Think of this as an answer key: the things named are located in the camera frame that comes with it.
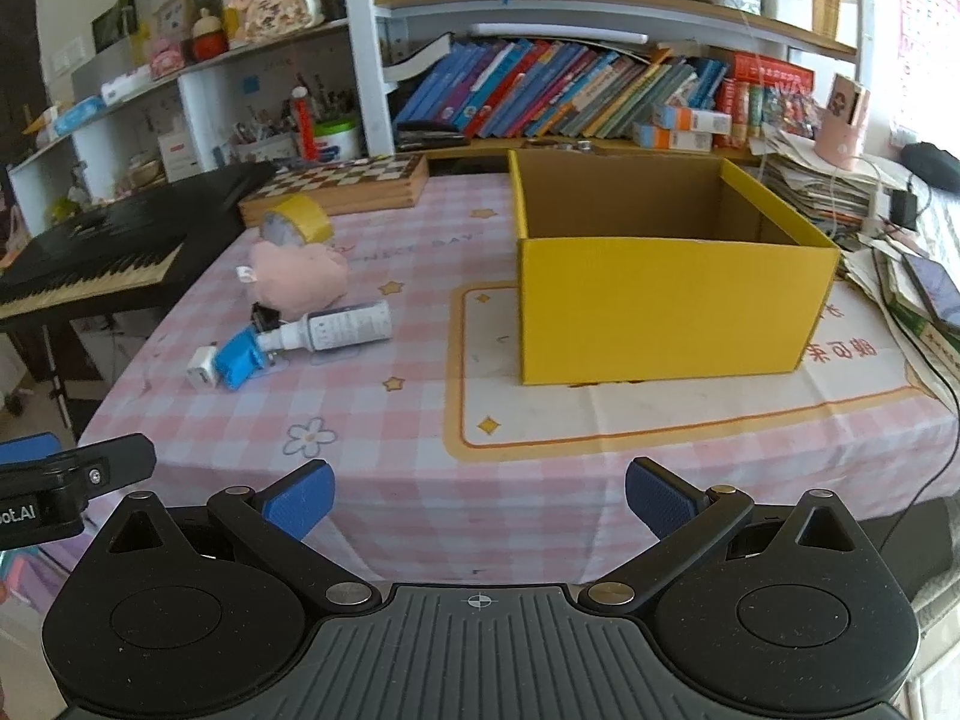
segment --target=tablecloth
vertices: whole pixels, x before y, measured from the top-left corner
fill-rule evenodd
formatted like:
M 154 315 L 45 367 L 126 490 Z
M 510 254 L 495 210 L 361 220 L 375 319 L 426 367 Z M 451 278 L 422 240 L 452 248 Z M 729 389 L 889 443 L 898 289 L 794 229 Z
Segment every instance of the tablecloth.
M 955 420 L 845 283 L 789 375 L 525 388 L 506 175 L 431 178 L 414 209 L 334 226 L 342 303 L 386 298 L 392 341 L 291 352 L 240 391 L 195 391 L 195 349 L 250 315 L 235 274 L 248 231 L 165 317 L 83 443 L 150 437 L 157 471 L 141 487 L 167 505 L 325 458 L 336 504 L 307 543 L 370 580 L 478 584 L 589 581 L 647 548 L 623 490 L 638 455 L 764 503 L 832 488 L 866 518 L 904 507 L 952 450 Z M 928 497 L 957 488 L 960 464 Z

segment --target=pink plush toy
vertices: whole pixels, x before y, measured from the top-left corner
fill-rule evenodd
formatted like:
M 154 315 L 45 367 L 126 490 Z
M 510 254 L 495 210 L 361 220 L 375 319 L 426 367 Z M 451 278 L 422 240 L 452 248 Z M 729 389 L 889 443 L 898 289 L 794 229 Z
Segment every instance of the pink plush toy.
M 256 276 L 251 297 L 280 311 L 287 322 L 323 311 L 347 293 L 347 260 L 324 244 L 279 247 L 257 241 L 250 259 Z

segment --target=white bottle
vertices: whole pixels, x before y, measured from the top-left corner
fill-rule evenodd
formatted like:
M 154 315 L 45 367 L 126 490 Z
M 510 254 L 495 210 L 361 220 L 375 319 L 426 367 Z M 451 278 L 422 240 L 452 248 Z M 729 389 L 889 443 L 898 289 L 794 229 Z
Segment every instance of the white bottle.
M 260 351 L 310 349 L 325 351 L 354 343 L 386 341 L 394 334 L 390 304 L 386 300 L 360 303 L 306 314 L 298 322 L 280 325 L 277 330 L 256 337 Z

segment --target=chessboard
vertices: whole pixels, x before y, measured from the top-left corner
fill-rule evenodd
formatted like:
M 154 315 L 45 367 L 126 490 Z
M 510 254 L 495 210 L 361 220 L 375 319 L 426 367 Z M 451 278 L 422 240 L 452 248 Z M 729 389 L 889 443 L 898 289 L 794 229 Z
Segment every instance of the chessboard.
M 328 215 L 412 208 L 426 185 L 421 154 L 357 159 L 277 173 L 240 201 L 244 224 L 258 227 L 263 215 L 291 194 L 306 194 Z

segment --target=flower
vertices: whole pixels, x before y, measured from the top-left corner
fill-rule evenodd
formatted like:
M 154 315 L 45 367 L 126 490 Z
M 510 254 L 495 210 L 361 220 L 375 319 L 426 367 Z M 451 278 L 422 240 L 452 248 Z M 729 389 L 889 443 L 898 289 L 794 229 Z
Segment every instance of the flower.
M 284 455 L 301 453 L 308 460 L 315 460 L 320 456 L 320 447 L 337 440 L 333 430 L 323 429 L 323 418 L 315 416 L 305 425 L 291 425 L 287 428 L 290 440 L 283 445 Z

